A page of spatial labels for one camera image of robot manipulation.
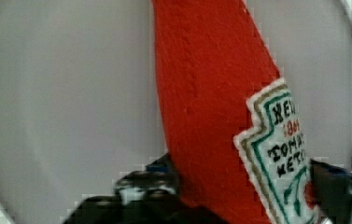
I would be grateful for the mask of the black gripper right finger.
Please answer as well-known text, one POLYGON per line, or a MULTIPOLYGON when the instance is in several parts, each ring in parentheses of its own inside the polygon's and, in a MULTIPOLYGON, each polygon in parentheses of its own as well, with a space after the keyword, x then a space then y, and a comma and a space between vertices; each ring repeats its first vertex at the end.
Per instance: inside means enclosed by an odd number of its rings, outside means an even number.
POLYGON ((352 173, 311 160, 317 203, 332 224, 352 224, 352 173))

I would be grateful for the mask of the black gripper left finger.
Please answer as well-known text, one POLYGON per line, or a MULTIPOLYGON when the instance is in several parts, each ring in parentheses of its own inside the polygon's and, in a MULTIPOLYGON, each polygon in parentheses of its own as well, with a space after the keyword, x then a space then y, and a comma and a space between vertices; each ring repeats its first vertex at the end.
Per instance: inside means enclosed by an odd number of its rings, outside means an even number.
POLYGON ((227 224, 204 206, 180 199, 179 175, 166 154, 114 185, 110 196, 82 201, 63 224, 227 224))

